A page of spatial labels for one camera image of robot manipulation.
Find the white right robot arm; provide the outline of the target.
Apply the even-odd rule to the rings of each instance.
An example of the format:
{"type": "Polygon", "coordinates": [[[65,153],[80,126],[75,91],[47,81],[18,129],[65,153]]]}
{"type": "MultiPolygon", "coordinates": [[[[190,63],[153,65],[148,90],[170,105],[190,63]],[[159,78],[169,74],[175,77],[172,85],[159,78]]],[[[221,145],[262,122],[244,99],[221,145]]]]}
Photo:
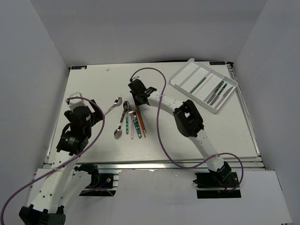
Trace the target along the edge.
{"type": "Polygon", "coordinates": [[[227,162],[218,155],[210,142],[198,109],[192,100],[178,101],[162,96],[153,87],[146,88],[139,79],[131,79],[128,84],[134,101],[138,105],[156,107],[157,111],[163,110],[174,117],[178,131],[188,138],[199,150],[212,176],[212,183],[217,187],[224,186],[229,181],[231,168],[227,162]]]}

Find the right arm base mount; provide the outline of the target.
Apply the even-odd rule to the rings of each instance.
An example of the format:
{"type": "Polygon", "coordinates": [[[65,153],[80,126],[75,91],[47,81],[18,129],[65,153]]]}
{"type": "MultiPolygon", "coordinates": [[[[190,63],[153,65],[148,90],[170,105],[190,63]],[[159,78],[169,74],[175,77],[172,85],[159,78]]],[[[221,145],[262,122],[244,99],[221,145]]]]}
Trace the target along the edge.
{"type": "Polygon", "coordinates": [[[193,183],[198,199],[241,198],[239,180],[236,172],[231,172],[224,182],[220,182],[209,172],[195,173],[193,183]]]}

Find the pink handled knife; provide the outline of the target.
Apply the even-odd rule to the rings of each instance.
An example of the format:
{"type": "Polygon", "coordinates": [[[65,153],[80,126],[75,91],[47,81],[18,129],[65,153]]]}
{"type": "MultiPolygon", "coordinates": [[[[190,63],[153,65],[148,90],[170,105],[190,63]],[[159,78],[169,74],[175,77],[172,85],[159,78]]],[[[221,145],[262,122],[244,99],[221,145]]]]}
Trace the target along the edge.
{"type": "Polygon", "coordinates": [[[217,109],[219,107],[219,105],[223,102],[223,100],[227,97],[227,95],[231,92],[231,90],[233,89],[233,87],[230,87],[222,96],[222,98],[220,99],[220,101],[215,105],[214,109],[217,109]]]}

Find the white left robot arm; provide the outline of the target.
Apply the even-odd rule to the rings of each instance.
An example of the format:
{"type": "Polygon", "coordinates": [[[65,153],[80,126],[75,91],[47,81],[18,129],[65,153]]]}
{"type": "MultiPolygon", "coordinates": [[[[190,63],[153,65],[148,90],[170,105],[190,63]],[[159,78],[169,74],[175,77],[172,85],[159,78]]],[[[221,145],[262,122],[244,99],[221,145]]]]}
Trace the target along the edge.
{"type": "Polygon", "coordinates": [[[51,170],[45,174],[45,181],[33,201],[19,212],[26,225],[63,225],[67,207],[85,186],[94,187],[99,182],[94,165],[78,167],[79,173],[73,181],[68,181],[80,156],[91,147],[92,127],[104,118],[95,100],[89,100],[90,105],[85,101],[80,92],[66,99],[69,110],[64,115],[69,123],[62,130],[51,170]]]}

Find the brown marbled handle knife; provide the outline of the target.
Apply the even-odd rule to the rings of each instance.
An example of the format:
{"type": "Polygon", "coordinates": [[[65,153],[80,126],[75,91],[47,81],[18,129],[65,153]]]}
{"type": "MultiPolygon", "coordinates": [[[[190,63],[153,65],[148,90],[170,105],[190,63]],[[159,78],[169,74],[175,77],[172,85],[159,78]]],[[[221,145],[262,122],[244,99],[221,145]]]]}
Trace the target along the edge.
{"type": "Polygon", "coordinates": [[[213,98],[216,96],[218,90],[222,87],[223,84],[224,84],[224,81],[221,81],[221,82],[218,84],[218,86],[214,89],[214,91],[213,91],[211,97],[210,97],[209,100],[206,102],[207,104],[210,103],[210,102],[213,100],[213,98]]]}

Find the green marbled handle knife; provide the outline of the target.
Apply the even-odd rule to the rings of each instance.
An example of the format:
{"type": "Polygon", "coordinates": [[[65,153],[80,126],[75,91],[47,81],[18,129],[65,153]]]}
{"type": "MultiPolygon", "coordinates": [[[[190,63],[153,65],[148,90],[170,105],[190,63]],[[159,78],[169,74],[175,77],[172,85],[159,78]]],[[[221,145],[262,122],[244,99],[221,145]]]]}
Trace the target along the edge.
{"type": "Polygon", "coordinates": [[[220,94],[223,92],[223,90],[227,87],[227,83],[220,89],[220,91],[217,93],[217,95],[213,98],[212,102],[210,103],[210,106],[213,106],[214,103],[219,98],[220,94]]]}

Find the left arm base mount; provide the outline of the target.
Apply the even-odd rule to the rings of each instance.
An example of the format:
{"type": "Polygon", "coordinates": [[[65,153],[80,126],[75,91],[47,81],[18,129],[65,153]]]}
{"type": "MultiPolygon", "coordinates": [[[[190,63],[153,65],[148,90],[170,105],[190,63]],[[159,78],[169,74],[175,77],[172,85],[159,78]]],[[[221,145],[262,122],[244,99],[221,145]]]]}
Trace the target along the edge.
{"type": "Polygon", "coordinates": [[[84,172],[88,175],[90,184],[84,188],[79,196],[114,196],[117,188],[118,175],[100,172],[97,165],[82,164],[75,166],[74,171],[84,172]]]}

